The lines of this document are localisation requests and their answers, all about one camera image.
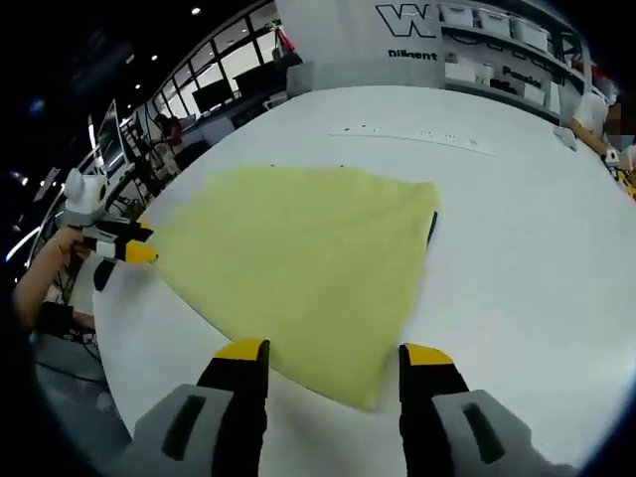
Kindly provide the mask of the person's left hand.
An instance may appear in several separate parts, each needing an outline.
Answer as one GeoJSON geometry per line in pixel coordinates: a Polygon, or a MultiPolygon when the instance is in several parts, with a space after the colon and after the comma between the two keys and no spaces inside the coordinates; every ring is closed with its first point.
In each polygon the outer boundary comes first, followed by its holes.
{"type": "Polygon", "coordinates": [[[62,240],[53,237],[51,242],[61,258],[60,268],[69,267],[74,261],[86,261],[91,255],[90,248],[83,240],[62,240]]]}

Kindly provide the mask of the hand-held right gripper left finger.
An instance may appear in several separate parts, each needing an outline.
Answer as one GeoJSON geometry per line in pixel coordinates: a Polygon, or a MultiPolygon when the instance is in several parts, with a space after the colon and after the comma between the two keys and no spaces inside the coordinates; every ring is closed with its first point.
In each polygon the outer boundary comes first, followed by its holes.
{"type": "Polygon", "coordinates": [[[118,458],[120,476],[256,476],[267,428],[269,342],[231,342],[194,385],[143,414],[118,458]]]}

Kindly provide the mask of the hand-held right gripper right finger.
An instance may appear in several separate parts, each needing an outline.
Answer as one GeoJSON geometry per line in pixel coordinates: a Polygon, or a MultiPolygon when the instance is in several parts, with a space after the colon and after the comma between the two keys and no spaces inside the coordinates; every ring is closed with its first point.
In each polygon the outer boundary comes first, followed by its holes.
{"type": "Polygon", "coordinates": [[[533,446],[530,428],[483,390],[471,391],[453,360],[398,348],[399,433],[408,476],[567,476],[533,446]]]}

